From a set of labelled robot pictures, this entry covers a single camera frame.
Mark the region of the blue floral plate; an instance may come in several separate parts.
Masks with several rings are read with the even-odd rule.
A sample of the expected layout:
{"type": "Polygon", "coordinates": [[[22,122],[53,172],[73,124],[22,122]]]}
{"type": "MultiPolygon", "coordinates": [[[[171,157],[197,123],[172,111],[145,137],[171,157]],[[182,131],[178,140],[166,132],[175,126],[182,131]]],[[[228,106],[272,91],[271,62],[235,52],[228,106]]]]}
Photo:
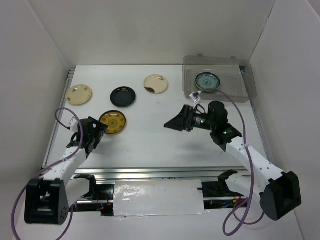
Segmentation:
{"type": "Polygon", "coordinates": [[[195,77],[195,86],[201,91],[213,92],[221,86],[220,78],[211,72],[201,72],[195,77]]]}

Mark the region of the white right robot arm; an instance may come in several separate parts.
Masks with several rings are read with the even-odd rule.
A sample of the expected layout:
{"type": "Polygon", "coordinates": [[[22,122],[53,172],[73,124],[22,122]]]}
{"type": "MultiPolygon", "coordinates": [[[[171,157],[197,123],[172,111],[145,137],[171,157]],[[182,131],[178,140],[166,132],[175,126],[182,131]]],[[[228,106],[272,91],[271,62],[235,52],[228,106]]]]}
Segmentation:
{"type": "Polygon", "coordinates": [[[302,204],[300,182],[292,172],[273,165],[252,146],[245,144],[244,134],[228,121],[228,111],[220,101],[212,101],[208,111],[198,113],[196,107],[184,105],[180,113],[164,124],[165,128],[190,132],[194,128],[208,130],[213,142],[238,160],[254,177],[253,181],[228,170],[218,178],[218,191],[223,196],[239,193],[257,201],[273,221],[302,204]]]}

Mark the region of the black glossy plate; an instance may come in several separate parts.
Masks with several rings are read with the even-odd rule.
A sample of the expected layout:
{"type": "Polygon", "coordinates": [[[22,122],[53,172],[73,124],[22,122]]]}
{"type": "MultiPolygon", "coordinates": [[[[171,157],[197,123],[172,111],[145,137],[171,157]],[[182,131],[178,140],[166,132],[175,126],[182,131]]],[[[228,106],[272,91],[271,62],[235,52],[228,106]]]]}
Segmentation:
{"type": "Polygon", "coordinates": [[[136,101],[136,92],[127,86],[118,87],[110,94],[110,101],[118,108],[130,107],[136,101]]]}

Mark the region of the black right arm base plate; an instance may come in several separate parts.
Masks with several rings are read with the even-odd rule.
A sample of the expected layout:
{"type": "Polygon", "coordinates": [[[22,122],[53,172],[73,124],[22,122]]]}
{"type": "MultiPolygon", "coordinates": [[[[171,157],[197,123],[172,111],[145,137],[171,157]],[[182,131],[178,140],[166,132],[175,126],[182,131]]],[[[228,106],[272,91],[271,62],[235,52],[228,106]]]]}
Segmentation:
{"type": "Polygon", "coordinates": [[[222,190],[217,181],[203,181],[197,190],[202,193],[204,200],[222,201],[245,198],[240,193],[222,190]]]}

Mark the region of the yellow patterned plate brown rim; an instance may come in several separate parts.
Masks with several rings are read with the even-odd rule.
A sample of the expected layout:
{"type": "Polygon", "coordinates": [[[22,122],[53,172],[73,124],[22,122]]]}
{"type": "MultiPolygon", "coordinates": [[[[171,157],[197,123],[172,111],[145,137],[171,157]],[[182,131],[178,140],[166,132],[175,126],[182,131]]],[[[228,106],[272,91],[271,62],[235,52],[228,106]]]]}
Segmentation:
{"type": "Polygon", "coordinates": [[[107,125],[106,135],[115,135],[124,130],[127,124],[125,115],[118,110],[110,110],[103,113],[99,122],[107,125]]]}

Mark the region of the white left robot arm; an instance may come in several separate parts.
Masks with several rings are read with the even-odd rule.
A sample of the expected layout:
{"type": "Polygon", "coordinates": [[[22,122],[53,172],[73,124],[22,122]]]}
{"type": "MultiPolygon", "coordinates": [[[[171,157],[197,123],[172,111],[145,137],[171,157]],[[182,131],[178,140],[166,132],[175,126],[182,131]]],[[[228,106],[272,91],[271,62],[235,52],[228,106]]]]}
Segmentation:
{"type": "Polygon", "coordinates": [[[69,209],[84,196],[97,197],[99,187],[89,174],[75,174],[101,142],[108,126],[92,117],[74,121],[74,132],[62,156],[62,162],[26,187],[24,221],[27,224],[62,225],[69,209]]]}

